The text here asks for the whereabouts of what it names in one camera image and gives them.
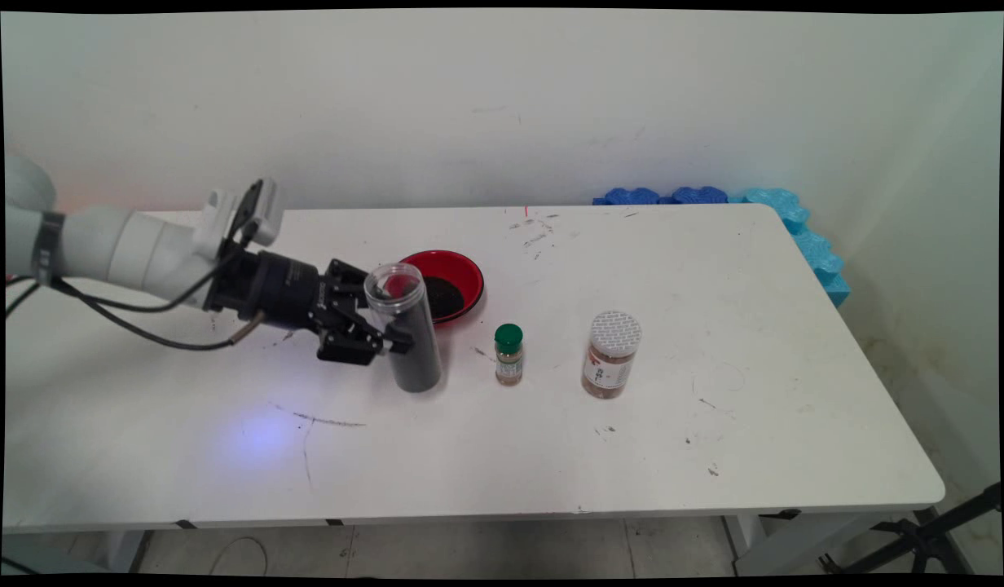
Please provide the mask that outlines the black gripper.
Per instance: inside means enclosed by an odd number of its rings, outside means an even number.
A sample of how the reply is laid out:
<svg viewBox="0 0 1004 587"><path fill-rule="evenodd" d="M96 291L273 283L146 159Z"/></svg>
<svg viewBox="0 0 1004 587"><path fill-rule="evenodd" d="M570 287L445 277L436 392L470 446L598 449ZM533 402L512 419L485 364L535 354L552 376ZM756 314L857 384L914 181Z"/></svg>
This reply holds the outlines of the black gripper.
<svg viewBox="0 0 1004 587"><path fill-rule="evenodd" d="M229 309L244 322L263 316L265 324L286 330L317 331L317 360L369 365L379 355L405 355L411 334L364 322L357 309L367 306L368 272L333 259L327 270L261 250L234 249L216 272L205 300L207 311Z"/></svg>

